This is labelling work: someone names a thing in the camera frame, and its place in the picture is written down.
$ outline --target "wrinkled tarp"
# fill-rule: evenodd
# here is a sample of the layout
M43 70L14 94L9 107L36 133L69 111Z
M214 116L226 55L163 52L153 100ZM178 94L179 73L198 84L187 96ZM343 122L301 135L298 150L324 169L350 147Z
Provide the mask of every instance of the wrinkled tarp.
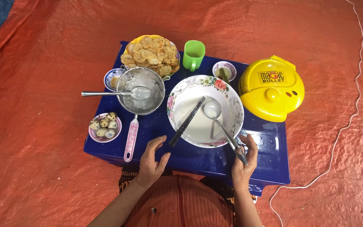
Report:
M363 0L356 1L363 26ZM160 34L176 46L251 63L296 65L305 100L286 121L292 186L328 167L355 112L361 34L344 0L16 0L0 29L0 226L84 226L118 194L120 169L82 151L120 40ZM360 115L342 133L330 173L273 200L285 226L363 226L363 63ZM256 207L265 226L279 220Z

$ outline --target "dipping sauce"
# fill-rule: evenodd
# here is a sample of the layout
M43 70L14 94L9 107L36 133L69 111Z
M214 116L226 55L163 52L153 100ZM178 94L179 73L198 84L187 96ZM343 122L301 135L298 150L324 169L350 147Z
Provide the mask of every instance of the dipping sauce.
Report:
M219 79L223 79L222 77L221 77L221 72L219 71L220 69L223 69L223 71L225 72L225 75L226 75L226 78L228 79L228 80L230 80L231 79L231 77L232 77L232 72L231 72L231 70L229 69L229 68L226 68L226 67L219 67L219 68L217 68L216 70L215 70L215 75L217 75L217 77L219 78Z
M119 77L113 77L111 78L110 85L112 88L117 89L117 81Z

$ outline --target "small blue and white bowl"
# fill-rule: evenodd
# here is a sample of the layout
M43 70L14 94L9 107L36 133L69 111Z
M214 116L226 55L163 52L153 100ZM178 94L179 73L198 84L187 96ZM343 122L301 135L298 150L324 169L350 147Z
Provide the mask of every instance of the small blue and white bowl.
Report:
M108 73L106 73L106 75L104 76L104 85L106 86L106 88L110 91L117 91L116 85L117 85L117 80L118 78L120 78L120 76L125 72L124 69L120 69L120 68L116 68L116 69L112 69L110 71L108 71ZM114 84L115 86L111 86L111 80L113 80L114 78Z

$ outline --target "spoon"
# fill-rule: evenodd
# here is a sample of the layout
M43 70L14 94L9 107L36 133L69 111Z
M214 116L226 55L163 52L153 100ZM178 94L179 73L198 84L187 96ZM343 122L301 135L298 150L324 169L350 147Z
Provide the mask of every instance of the spoon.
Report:
M131 95L136 100L144 100L152 95L149 88L137 86L131 92L99 92L99 91L82 91L82 96L97 96L97 95Z
M212 119L216 122L216 124L222 129L223 133L225 134L226 141L228 141L229 145L232 147L235 154L238 156L240 161L243 164L247 165L247 158L245 156L245 152L242 151L242 148L238 145L235 139L225 130L222 124L218 121L219 116L221 116L222 107L219 102L213 100L205 104L204 106L204 114L209 119Z

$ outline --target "right hand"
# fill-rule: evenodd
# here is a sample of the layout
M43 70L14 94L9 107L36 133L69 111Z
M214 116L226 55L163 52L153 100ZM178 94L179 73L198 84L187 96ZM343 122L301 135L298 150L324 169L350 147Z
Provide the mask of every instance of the right hand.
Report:
M162 175L167 162L169 161L170 152L162 155L160 162L155 162L155 151L163 146L166 136L155 138L148 142L146 150L142 154L141 163L139 165L139 174L135 177L135 181L144 188L149 188Z
M247 147L247 165L244 165L236 156L235 163L232 166L232 182L235 191L248 191L249 179L257 166L258 148L250 134L247 137L240 135L239 138Z

